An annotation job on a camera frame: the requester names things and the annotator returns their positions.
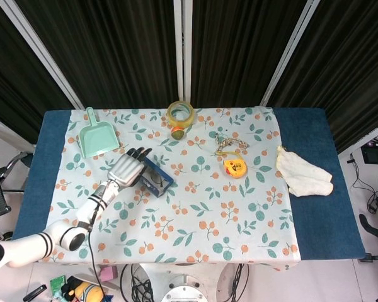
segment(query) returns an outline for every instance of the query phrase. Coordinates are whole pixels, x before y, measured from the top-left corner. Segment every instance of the white cloth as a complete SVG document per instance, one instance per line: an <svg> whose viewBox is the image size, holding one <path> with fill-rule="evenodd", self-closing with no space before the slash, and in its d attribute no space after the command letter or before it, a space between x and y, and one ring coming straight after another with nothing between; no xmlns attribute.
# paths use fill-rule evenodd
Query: white cloth
<svg viewBox="0 0 378 302"><path fill-rule="evenodd" d="M329 195L333 190L332 175L310 164L294 152L277 147L277 170L289 185L289 193L299 196Z"/></svg>

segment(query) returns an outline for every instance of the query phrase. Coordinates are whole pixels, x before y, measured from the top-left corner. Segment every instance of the black curtain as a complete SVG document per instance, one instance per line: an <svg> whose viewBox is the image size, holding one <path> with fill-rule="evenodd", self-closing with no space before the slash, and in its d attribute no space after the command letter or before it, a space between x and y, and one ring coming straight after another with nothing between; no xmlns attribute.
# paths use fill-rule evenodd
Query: black curtain
<svg viewBox="0 0 378 302"><path fill-rule="evenodd" d="M178 100L172 0L16 2L85 106Z"/></svg>
<svg viewBox="0 0 378 302"><path fill-rule="evenodd" d="M259 105L306 0L194 0L191 103Z"/></svg>
<svg viewBox="0 0 378 302"><path fill-rule="evenodd" d="M324 108L339 152L378 127L378 1L321 0L268 105Z"/></svg>
<svg viewBox="0 0 378 302"><path fill-rule="evenodd" d="M70 102L0 8L0 121L36 143L46 110L69 108Z"/></svg>

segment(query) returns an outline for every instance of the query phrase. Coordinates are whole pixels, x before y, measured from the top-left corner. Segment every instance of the robotic hand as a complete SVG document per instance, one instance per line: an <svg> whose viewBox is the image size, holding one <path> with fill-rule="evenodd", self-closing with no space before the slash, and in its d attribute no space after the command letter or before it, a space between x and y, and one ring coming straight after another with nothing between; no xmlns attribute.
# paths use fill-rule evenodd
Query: robotic hand
<svg viewBox="0 0 378 302"><path fill-rule="evenodd" d="M119 192L134 186L146 169L142 161L152 149L132 148L123 154L108 172L108 181L102 182L87 202L76 213L78 224L70 227L57 220L43 232L18 240L0 242L0 268L21 267L49 256L55 245L66 250L77 250L86 234L93 228L95 218L106 209Z"/></svg>

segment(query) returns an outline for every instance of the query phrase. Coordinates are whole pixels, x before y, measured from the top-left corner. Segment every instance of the table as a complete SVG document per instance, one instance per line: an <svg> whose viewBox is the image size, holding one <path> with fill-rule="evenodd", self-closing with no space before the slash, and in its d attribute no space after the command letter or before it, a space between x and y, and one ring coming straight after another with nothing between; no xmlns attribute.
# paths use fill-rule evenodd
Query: table
<svg viewBox="0 0 378 302"><path fill-rule="evenodd" d="M330 196L290 195L301 259L363 257L364 247L324 111L274 108L274 113L282 144L333 175L335 190ZM45 115L14 238L39 232L46 226L70 114L48 111Z"/></svg>

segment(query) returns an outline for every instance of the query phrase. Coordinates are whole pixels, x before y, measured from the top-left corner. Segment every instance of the dustpan handle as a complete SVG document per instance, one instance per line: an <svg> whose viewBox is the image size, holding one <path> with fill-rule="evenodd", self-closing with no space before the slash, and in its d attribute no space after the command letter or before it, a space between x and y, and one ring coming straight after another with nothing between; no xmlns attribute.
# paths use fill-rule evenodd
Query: dustpan handle
<svg viewBox="0 0 378 302"><path fill-rule="evenodd" d="M97 121L95 118L94 109L92 107L87 107L86 112L87 112L89 123L91 124L91 126L96 126Z"/></svg>

